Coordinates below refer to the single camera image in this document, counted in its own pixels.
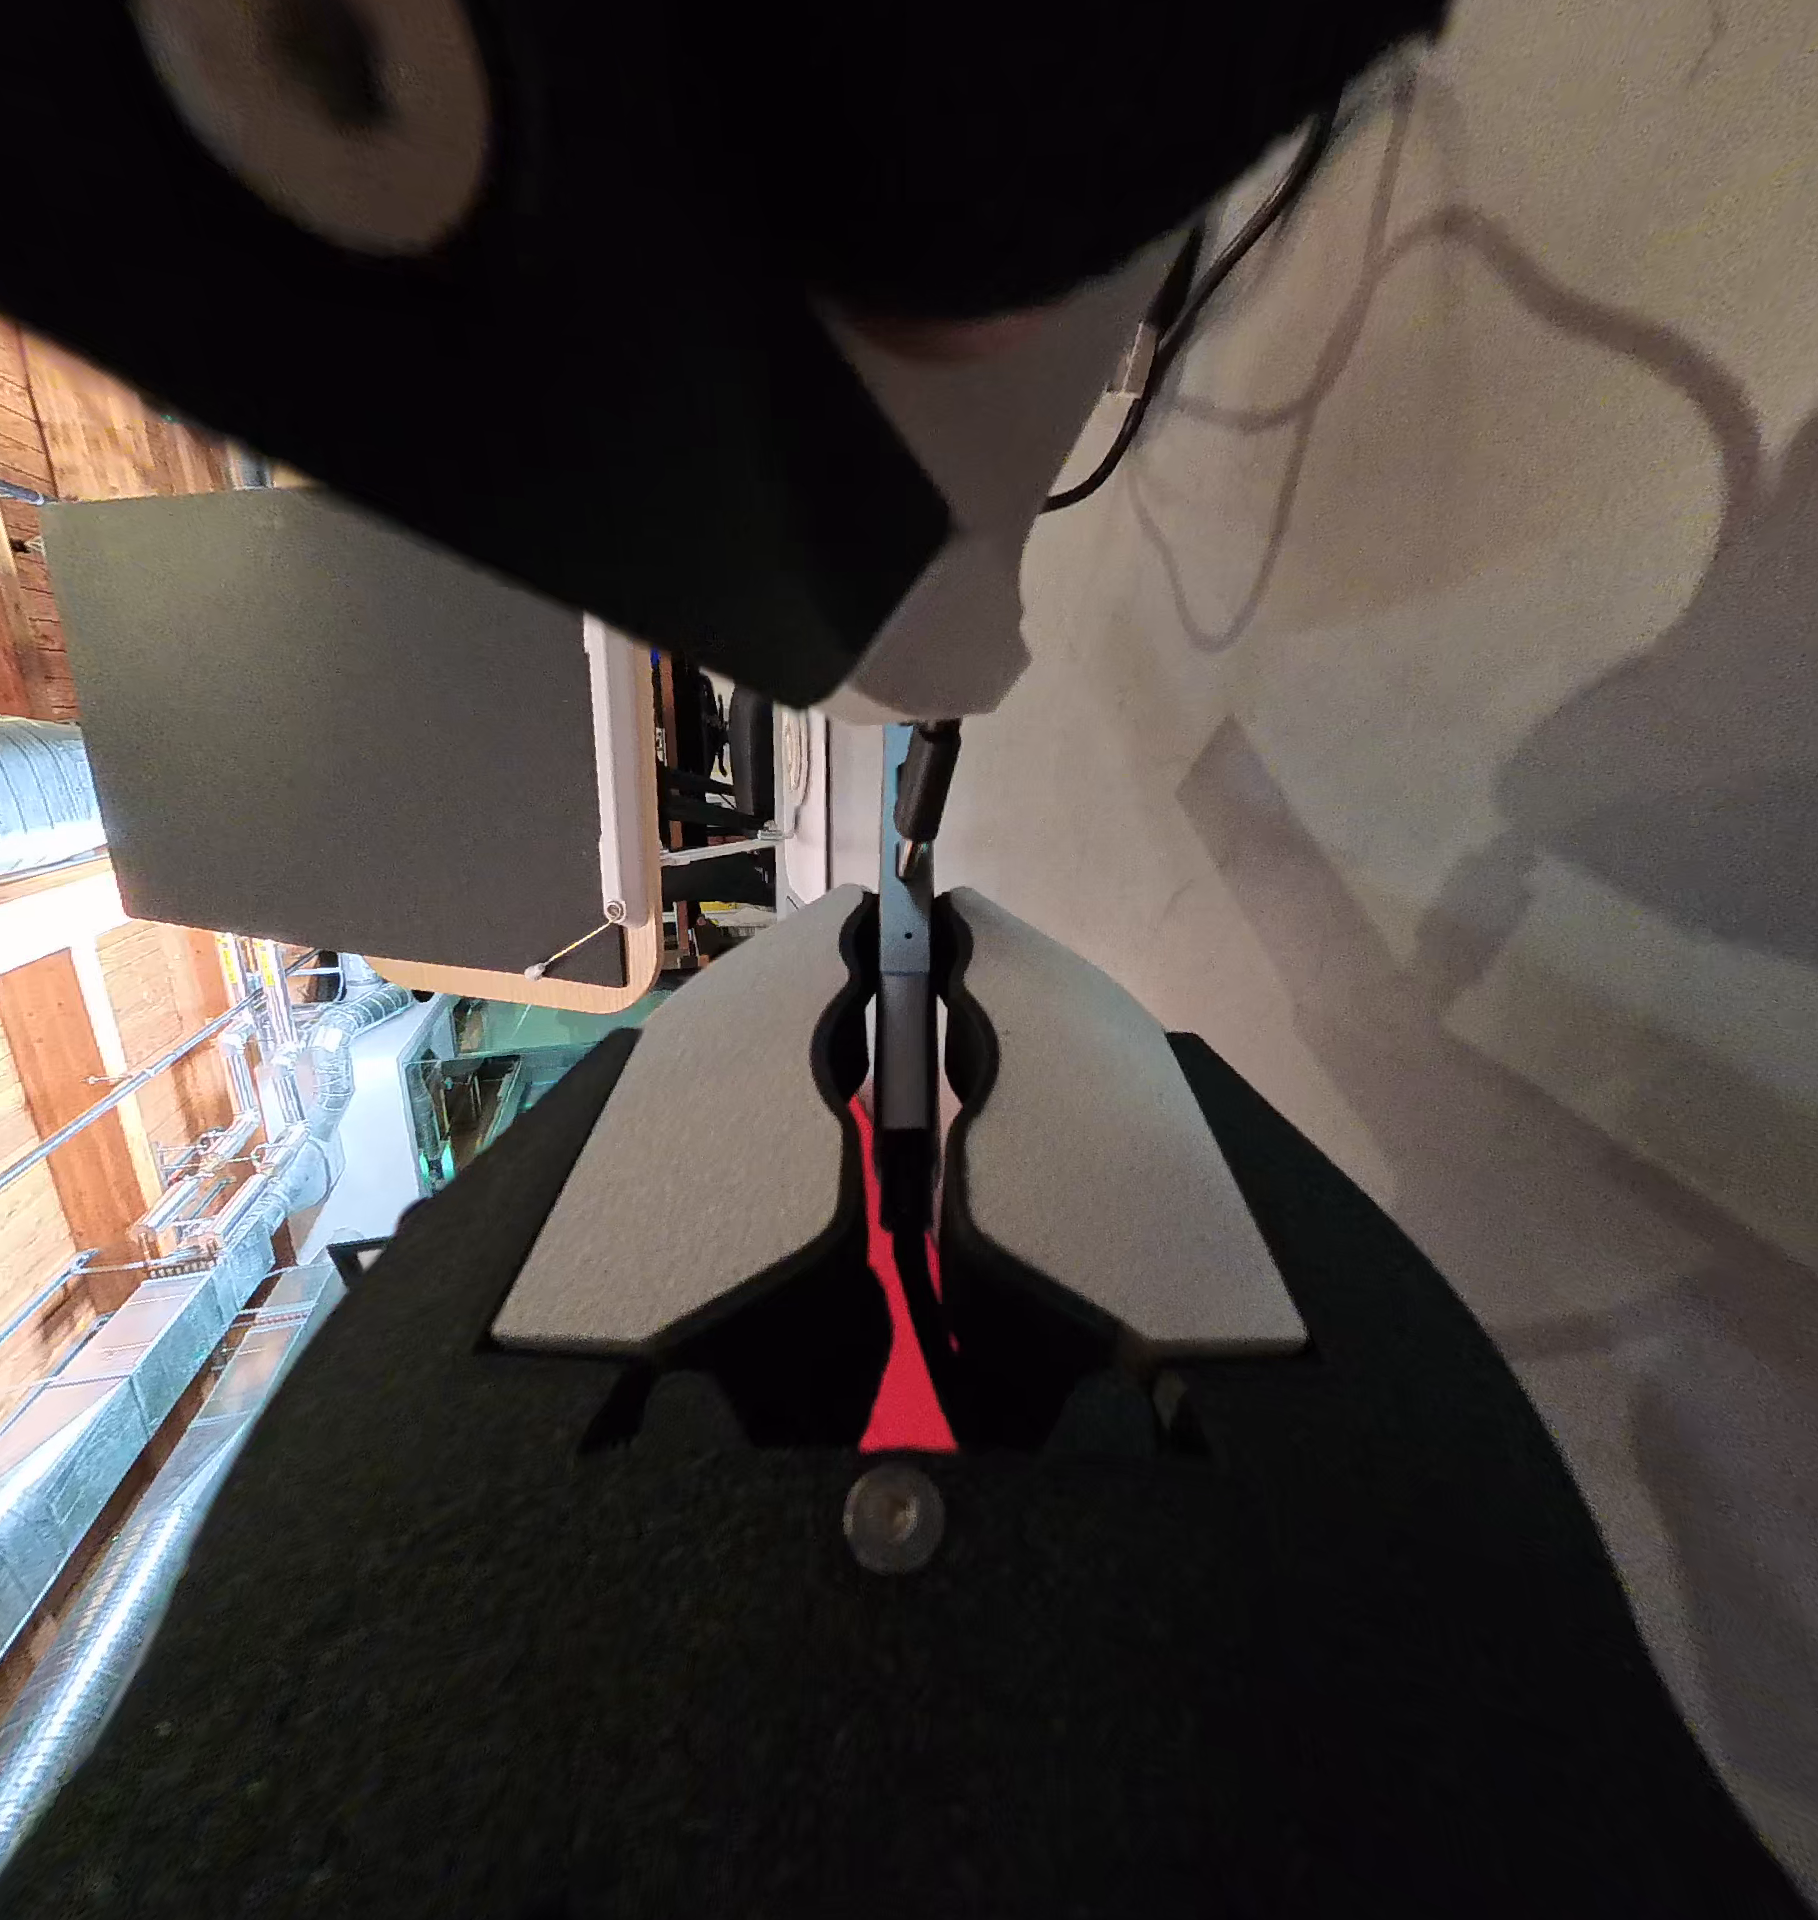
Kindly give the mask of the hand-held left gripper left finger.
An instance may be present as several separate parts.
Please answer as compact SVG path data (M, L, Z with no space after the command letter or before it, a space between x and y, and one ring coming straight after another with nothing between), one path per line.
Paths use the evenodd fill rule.
M652 1014L493 1326L640 1356L813 1248L860 1187L871 894L836 886Z

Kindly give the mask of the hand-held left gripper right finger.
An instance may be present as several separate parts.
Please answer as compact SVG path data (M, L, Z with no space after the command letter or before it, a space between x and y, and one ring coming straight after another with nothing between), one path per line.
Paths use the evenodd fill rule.
M1166 1027L972 886L953 942L952 1299L964 1255L1150 1362L1306 1348L1306 1322Z

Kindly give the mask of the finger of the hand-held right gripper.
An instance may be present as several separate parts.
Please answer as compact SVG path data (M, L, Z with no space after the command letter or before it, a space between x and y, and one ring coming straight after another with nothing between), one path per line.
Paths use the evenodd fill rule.
M1112 278L972 344L913 347L884 322L824 308L824 327L964 531L1028 531L1085 429L1138 402L1198 237L1170 235Z
M1020 563L1020 536L952 536L836 691L836 717L997 712L1032 661Z

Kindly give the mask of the grey usb hub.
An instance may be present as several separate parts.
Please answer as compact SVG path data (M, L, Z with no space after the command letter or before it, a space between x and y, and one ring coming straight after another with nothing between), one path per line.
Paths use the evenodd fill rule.
M879 991L877 991L877 1171L884 1222L926 1229L941 1164L941 997L932 987L932 848L897 830L913 725L884 734L879 805Z

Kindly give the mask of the red plastic bin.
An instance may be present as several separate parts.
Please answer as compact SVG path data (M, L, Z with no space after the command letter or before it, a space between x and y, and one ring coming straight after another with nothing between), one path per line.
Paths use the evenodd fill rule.
M867 1272L891 1311L891 1356L879 1376L860 1455L958 1455L953 1429L941 1408L915 1322L902 1281L897 1247L884 1222L877 1118L871 1094L852 1100L852 1120L860 1146L864 1209L867 1209Z

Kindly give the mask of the silver air duct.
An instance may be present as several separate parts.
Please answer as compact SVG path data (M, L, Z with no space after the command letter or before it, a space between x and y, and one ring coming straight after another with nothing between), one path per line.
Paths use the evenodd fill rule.
M4 1425L0 1675L88 1540L107 1532L0 1715L0 1869L128 1692L265 1405L383 1247L367 1235L327 1241L317 1264L273 1261L273 1232L327 1203L342 1175L362 1041L400 1027L403 1082L400 1061L449 1014L449 996L372 985L327 1005L303 1034L317 1100L214 1214L214 1255L140 1284Z
M0 717L0 884L107 850L79 725Z

